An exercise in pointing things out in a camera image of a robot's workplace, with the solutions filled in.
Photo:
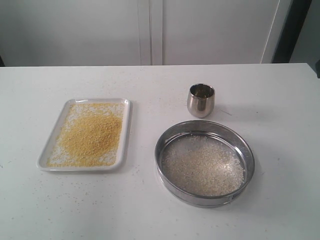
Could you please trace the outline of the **stainless steel cup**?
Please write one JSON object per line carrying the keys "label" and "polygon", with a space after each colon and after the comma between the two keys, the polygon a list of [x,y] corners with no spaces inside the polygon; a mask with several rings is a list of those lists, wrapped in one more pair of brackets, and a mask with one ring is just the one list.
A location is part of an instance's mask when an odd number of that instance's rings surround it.
{"label": "stainless steel cup", "polygon": [[187,109],[197,118],[209,116],[215,107],[215,89],[205,83],[196,83],[189,88]]}

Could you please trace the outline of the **round steel mesh sieve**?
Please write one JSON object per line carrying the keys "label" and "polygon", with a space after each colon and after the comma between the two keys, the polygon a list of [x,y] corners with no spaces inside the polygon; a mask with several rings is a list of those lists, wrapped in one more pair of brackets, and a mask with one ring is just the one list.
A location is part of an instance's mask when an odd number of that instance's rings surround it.
{"label": "round steel mesh sieve", "polygon": [[[206,136],[229,146],[240,158],[244,168],[244,182],[235,191],[219,196],[202,196],[186,192],[171,183],[163,173],[162,156],[166,147],[175,140],[187,136]],[[200,208],[216,208],[226,205],[239,197],[255,172],[255,158],[248,143],[234,130],[208,120],[188,120],[168,128],[158,139],[154,150],[155,164],[162,184],[181,201]]]}

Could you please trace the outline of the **white coarse grains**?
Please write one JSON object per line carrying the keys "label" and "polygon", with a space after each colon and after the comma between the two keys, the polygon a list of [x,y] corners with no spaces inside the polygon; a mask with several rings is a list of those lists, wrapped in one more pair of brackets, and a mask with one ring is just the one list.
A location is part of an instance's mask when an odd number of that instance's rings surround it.
{"label": "white coarse grains", "polygon": [[199,196],[222,196],[245,181],[236,152],[219,140],[192,135],[169,144],[162,155],[166,178],[185,192]]}

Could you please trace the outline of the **yellow millet grains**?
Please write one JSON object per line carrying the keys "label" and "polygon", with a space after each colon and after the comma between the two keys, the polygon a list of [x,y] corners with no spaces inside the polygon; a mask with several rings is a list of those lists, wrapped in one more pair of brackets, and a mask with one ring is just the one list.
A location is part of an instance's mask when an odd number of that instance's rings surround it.
{"label": "yellow millet grains", "polygon": [[124,103],[72,104],[48,167],[102,167],[116,163]]}

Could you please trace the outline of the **white rectangular tray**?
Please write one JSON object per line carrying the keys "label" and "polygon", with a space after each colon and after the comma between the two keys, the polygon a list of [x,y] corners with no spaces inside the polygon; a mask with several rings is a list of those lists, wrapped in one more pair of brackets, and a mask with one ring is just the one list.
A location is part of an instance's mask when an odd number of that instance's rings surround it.
{"label": "white rectangular tray", "polygon": [[[69,112],[69,107],[73,104],[91,104],[91,103],[123,103],[123,122],[122,130],[120,133],[119,145],[116,154],[116,162],[111,166],[94,166],[94,167],[48,167],[47,160],[51,156],[53,148],[56,143],[57,136],[61,131],[61,127]],[[43,148],[43,151],[37,161],[37,167],[42,171],[47,172],[111,172],[118,169],[126,159],[128,141],[130,135],[131,126],[131,116],[132,116],[132,102],[126,98],[79,98],[68,100],[51,131],[51,134]]]}

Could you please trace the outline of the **white cabinet doors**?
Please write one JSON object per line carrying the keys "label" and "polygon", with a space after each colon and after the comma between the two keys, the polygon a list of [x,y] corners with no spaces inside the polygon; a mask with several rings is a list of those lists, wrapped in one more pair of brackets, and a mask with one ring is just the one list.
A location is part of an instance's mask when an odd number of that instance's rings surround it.
{"label": "white cabinet doors", "polygon": [[3,0],[6,66],[270,63],[289,0]]}

